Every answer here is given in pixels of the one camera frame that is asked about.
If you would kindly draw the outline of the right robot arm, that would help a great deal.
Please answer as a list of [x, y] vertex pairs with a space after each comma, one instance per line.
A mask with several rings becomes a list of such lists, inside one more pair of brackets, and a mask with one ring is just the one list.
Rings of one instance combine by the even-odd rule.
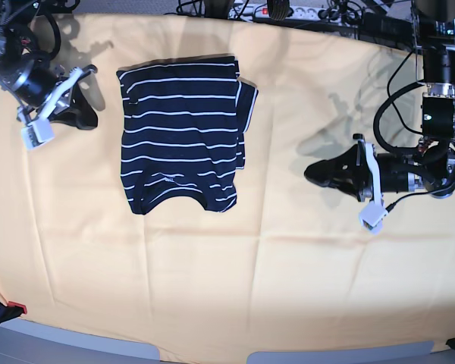
[[[17, 118], [25, 127], [39, 120], [58, 122], [79, 130], [98, 125], [93, 108], [82, 94], [79, 83], [97, 71], [92, 64], [66, 73], [53, 70], [51, 62], [61, 49], [57, 14], [70, 14], [79, 2], [0, 1], [0, 87], [19, 103]], [[30, 29], [35, 17], [43, 16], [52, 28], [52, 50], [40, 48]]]

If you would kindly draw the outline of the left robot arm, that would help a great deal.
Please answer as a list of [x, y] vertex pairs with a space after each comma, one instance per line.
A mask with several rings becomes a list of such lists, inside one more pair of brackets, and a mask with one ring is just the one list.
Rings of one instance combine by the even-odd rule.
[[[373, 133], [382, 153], [362, 134], [336, 158], [309, 165], [308, 182], [338, 190], [363, 202], [383, 193], [449, 197], [455, 191], [455, 1], [412, 3], [416, 81], [389, 92], [376, 111]], [[413, 90], [425, 87], [422, 122], [414, 147], [391, 145], [381, 134], [384, 113]]]

